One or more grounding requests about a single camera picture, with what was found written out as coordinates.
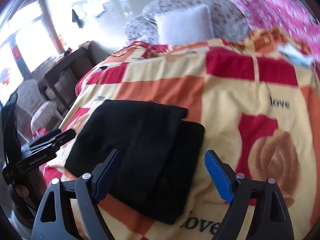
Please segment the left hand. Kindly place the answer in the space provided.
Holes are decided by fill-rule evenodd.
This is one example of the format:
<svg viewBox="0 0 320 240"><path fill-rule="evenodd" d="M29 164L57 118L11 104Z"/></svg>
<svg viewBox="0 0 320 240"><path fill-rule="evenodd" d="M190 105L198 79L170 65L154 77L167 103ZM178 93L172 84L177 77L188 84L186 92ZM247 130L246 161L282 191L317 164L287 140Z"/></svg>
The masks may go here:
<svg viewBox="0 0 320 240"><path fill-rule="evenodd" d="M26 179L22 181L22 184L15 184L15 190L22 198L27 198L30 190L34 190L36 195L42 198L46 189L46 180L40 170L33 170L26 176Z"/></svg>

